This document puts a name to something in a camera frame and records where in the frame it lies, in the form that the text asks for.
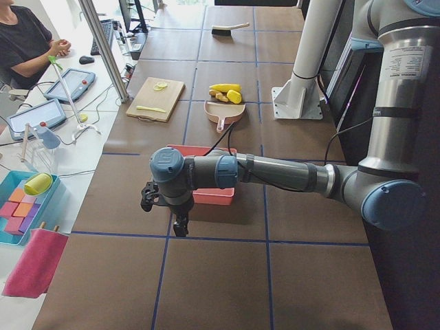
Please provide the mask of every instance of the keyboard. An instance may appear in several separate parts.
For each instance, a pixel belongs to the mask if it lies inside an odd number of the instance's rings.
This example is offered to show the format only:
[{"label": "keyboard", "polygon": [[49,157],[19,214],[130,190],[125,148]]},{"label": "keyboard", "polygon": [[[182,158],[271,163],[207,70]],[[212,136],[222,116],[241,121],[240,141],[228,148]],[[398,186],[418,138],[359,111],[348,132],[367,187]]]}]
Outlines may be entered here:
[{"label": "keyboard", "polygon": [[[113,23],[111,21],[101,22],[101,26],[111,48],[111,43],[113,42]],[[90,55],[99,55],[99,49],[95,39],[93,39],[93,43],[91,44]]]}]

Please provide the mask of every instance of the wooden stick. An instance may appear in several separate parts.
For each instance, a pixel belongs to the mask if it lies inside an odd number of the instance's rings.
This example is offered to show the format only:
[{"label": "wooden stick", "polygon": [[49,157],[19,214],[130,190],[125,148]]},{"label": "wooden stick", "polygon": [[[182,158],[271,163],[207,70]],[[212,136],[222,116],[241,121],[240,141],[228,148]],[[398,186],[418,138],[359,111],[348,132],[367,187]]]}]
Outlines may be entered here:
[{"label": "wooden stick", "polygon": [[26,160],[26,148],[28,146],[28,134],[29,134],[30,124],[27,122],[25,125],[25,136],[23,136],[23,147],[21,149],[21,162]]}]

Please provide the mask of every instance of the brown table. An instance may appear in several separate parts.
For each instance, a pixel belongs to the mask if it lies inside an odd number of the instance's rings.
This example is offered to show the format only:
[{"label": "brown table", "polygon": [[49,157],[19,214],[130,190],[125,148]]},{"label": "brown table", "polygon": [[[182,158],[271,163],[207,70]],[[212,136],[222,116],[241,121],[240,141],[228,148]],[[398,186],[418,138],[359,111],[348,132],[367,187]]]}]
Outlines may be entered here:
[{"label": "brown table", "polygon": [[[214,23],[243,22],[232,38],[211,35]],[[336,201],[239,184],[231,206],[194,207],[185,239],[166,208],[140,208],[155,150],[217,141],[203,111],[214,83],[243,86],[231,147],[322,163],[330,115],[272,112],[270,89],[289,79],[302,28],[295,8],[159,10],[129,93],[149,76],[186,88],[167,123],[121,106],[34,329],[392,329],[362,221]],[[343,163],[338,142],[329,159]]]}]

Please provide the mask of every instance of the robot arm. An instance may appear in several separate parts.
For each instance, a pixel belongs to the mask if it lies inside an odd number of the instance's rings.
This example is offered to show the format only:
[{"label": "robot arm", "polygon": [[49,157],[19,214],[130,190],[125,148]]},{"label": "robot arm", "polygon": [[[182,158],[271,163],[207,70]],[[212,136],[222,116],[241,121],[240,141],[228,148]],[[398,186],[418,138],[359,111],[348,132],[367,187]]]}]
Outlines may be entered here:
[{"label": "robot arm", "polygon": [[[312,3],[309,9],[319,9]],[[383,230],[417,221],[426,196],[413,181],[418,174],[413,147],[428,68],[440,53],[440,19],[433,17],[440,17],[438,1],[356,2],[353,37],[364,45],[376,38],[384,47],[368,155],[358,167],[316,166],[221,151],[183,157],[175,149],[163,148],[151,158],[153,181],[142,191],[142,208],[148,212],[153,205],[168,206],[177,216],[176,235],[186,236],[192,191],[229,188],[240,181],[320,193],[345,203]]]}]

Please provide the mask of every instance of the black shirt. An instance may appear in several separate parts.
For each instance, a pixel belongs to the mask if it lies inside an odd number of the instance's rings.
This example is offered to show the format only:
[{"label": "black shirt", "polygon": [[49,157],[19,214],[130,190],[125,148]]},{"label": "black shirt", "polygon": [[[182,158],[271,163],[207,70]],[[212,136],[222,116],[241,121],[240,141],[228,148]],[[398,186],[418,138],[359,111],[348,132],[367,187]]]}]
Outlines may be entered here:
[{"label": "black shirt", "polygon": [[0,23],[0,65],[10,73],[20,88],[29,89],[36,84],[47,67],[32,77],[26,78],[16,73],[11,67],[26,62],[46,53],[52,33],[26,7],[11,5],[18,23],[8,25]]}]

